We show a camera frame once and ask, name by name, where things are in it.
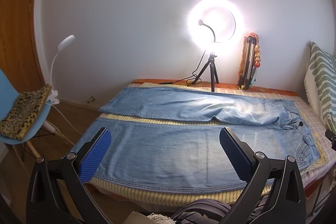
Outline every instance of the light blue jeans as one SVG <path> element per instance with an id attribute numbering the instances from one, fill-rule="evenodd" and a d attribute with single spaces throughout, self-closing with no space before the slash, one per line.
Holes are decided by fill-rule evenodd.
<path id="1" fill-rule="evenodd" d="M 262 151 L 274 159 L 293 155 L 300 170 L 320 156 L 310 129 L 293 101 L 204 92 L 189 94 L 188 90 L 185 93 L 170 89 L 177 90 L 178 95 L 174 96 L 166 88 L 153 89 L 158 96 L 154 96 L 151 89 L 140 89 L 144 91 L 140 95 L 137 89 L 124 89 L 111 101 L 112 105 L 110 102 L 102 111 L 180 121 L 207 121 L 216 117 L 223 122 L 235 122 L 229 127 L 255 152 Z M 160 89 L 165 95 L 159 95 Z M 203 104 L 194 103 L 190 107 L 191 97 Z M 238 178 L 219 143 L 223 126 L 98 118 L 72 151 L 77 152 L 101 127 L 110 129 L 112 143 L 96 177 L 122 186 L 164 193 L 215 193 L 246 185 Z"/>

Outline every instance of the chair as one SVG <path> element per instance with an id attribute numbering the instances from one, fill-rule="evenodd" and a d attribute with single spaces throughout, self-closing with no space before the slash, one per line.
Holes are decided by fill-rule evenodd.
<path id="1" fill-rule="evenodd" d="M 18 95 L 19 93 L 14 89 L 14 87 L 9 82 L 7 77 L 4 75 L 2 70 L 0 70 L 0 121 L 7 116 L 7 114 L 13 107 L 13 104 L 16 98 L 18 97 Z M 44 107 L 42 108 L 40 114 L 36 118 L 35 122 L 33 123 L 33 125 L 31 125 L 31 127 L 29 128 L 23 140 L 8 138 L 0 134 L 0 142 L 4 142 L 6 144 L 10 144 L 13 146 L 16 156 L 18 157 L 22 165 L 23 165 L 23 162 L 22 162 L 23 158 L 21 159 L 16 145 L 25 143 L 31 150 L 34 157 L 36 158 L 40 157 L 41 155 L 38 153 L 38 151 L 35 149 L 35 147 L 30 141 L 30 139 L 35 136 L 35 134 L 39 131 L 40 128 L 43 128 L 44 130 L 61 137 L 66 143 L 71 143 L 72 145 L 74 145 L 74 143 L 72 143 L 65 135 L 59 132 L 59 130 L 53 124 L 51 124 L 50 122 L 46 120 L 50 109 L 51 109 L 51 104 L 46 103 Z"/>

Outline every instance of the green and white striped pillow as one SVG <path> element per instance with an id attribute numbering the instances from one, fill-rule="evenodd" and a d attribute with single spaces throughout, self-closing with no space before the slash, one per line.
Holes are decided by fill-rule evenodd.
<path id="1" fill-rule="evenodd" d="M 314 42 L 304 85 L 308 101 L 321 122 L 336 133 L 336 59 Z"/>

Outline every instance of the textured blue pad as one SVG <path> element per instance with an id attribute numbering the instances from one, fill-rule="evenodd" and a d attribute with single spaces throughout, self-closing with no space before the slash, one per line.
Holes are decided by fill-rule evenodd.
<path id="1" fill-rule="evenodd" d="M 242 148 L 231 137 L 231 135 L 225 131 L 224 128 L 220 131 L 219 142 L 238 177 L 248 183 L 253 175 L 253 166 L 251 161 L 243 152 Z"/>
<path id="2" fill-rule="evenodd" d="M 81 183 L 90 181 L 111 144 L 111 132 L 105 129 L 80 163 L 78 177 Z"/>

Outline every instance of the door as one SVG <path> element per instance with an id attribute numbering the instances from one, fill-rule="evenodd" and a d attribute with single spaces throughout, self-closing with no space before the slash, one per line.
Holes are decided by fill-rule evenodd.
<path id="1" fill-rule="evenodd" d="M 44 85 L 33 24 L 34 0 L 0 0 L 0 69 L 18 92 Z"/>

